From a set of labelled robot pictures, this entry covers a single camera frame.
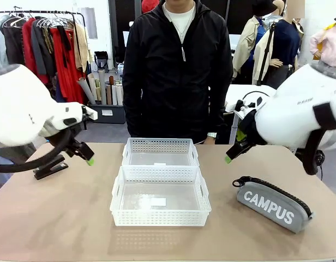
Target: beige jacket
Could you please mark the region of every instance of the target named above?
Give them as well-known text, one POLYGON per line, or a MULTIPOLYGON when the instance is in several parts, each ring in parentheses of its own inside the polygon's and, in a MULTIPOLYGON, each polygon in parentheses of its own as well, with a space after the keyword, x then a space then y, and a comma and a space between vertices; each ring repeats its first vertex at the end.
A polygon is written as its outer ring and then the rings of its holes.
POLYGON ((79 52, 77 48, 76 36, 74 36, 76 68, 80 71, 85 72, 87 68, 87 61, 89 61, 89 52, 88 52, 86 32, 85 32, 85 28, 78 23, 75 23, 75 27, 77 29, 77 36, 79 39, 79 46, 80 46, 80 52, 79 52))
POLYGON ((237 73, 240 73, 242 65, 247 61, 250 52, 254 48, 259 25, 259 21, 253 16, 244 26, 232 60, 234 78, 237 76, 237 73))
MULTIPOLYGON (((264 77, 267 73, 269 64, 270 64, 270 60, 272 57, 272 50, 273 50, 273 35, 272 34, 272 39, 270 42, 270 48, 269 48, 269 53, 267 54, 267 59, 265 62, 265 67, 264 67, 264 71, 262 73, 262 78, 261 81, 264 80, 264 77)), ((260 77, 260 70, 261 70, 261 66, 262 66, 262 61, 264 59, 264 55, 265 55, 265 48, 268 42, 268 38, 270 36, 270 30, 268 30, 265 35, 260 39, 260 41, 258 42, 258 44, 255 47, 255 51, 254 51, 254 68, 253 68, 253 85, 256 85, 256 82, 258 81, 259 77, 260 77)))

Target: white plastic basket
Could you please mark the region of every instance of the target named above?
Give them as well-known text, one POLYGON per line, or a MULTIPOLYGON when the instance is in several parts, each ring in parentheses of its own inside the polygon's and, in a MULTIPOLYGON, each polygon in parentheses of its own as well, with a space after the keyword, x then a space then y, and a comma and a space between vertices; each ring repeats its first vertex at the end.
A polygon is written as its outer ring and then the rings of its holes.
POLYGON ((192 139, 129 138, 122 165, 200 166, 192 139))
POLYGON ((205 225, 211 205, 196 166, 122 166, 112 189, 117 226, 205 225))

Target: white wall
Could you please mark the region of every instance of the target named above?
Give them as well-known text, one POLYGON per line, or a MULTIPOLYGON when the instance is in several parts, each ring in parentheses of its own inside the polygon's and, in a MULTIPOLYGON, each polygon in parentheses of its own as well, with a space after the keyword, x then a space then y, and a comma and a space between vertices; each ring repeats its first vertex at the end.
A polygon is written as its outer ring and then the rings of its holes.
MULTIPOLYGON (((109 20, 109 6, 107 0, 0 0, 0 10, 14 10, 13 6, 22 7, 24 10, 57 10, 74 11, 78 8, 94 8, 97 23, 98 39, 89 39, 91 51, 107 51, 112 59, 111 31, 109 20)), ((76 15, 82 24, 82 17, 76 15)))
POLYGON ((305 30, 302 53, 299 64, 306 64, 312 61, 310 53, 310 37, 321 29, 334 23, 336 17, 336 0, 306 0, 305 19, 301 21, 305 30))

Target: brown tabletop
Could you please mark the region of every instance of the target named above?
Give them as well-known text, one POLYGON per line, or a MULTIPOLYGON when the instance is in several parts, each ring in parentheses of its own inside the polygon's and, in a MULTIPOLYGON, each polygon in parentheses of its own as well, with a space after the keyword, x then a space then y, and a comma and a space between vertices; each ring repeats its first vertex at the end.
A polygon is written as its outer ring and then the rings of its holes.
MULTIPOLYGON (((0 190, 0 260, 323 260, 336 258, 336 195, 287 149, 257 146, 227 165, 229 146, 197 146, 212 212, 205 227, 116 227, 111 189, 122 144, 89 144, 95 165, 36 181, 14 175, 0 190), (293 234, 236 200, 234 179, 259 177, 305 201, 316 217, 293 234)), ((33 156, 50 150, 44 145, 33 156)))

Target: necklace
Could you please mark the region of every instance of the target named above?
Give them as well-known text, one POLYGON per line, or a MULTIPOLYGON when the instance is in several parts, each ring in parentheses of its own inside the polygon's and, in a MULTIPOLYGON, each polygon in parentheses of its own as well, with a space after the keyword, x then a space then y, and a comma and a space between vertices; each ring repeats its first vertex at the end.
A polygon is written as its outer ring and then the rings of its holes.
POLYGON ((190 24, 190 22, 191 22, 191 19, 192 19, 192 14, 193 14, 194 11, 195 11, 195 6, 196 6, 196 4, 194 4, 194 7, 192 8, 192 11, 191 11, 191 14, 190 14, 189 21, 188 21, 188 23, 186 24, 185 29, 183 30, 183 32, 181 32, 181 31, 179 30, 179 28, 178 28, 177 25, 174 23, 173 19, 171 18, 171 16, 169 15, 169 12, 168 12, 168 10, 167 10, 167 15, 169 16, 169 18, 170 18, 170 20, 172 21, 174 27, 175 27, 176 30, 178 31, 180 40, 183 39, 185 31, 187 31, 187 29, 188 29, 188 26, 189 26, 189 24, 190 24))

